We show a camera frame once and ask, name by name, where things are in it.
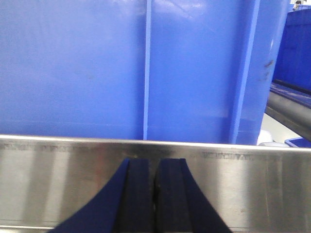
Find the blue plastic crate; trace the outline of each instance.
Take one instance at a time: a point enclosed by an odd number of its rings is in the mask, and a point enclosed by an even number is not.
[[[289,145],[290,147],[305,147],[311,148],[311,142],[303,137],[296,137],[285,140],[285,144]]]
[[[0,133],[256,143],[288,0],[0,9]]]
[[[311,9],[289,12],[274,81],[311,93]]]

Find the brushed metal surface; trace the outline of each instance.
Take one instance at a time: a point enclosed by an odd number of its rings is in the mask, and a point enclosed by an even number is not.
[[[0,135],[0,233],[53,228],[125,157],[186,158],[234,232],[311,231],[311,149]]]

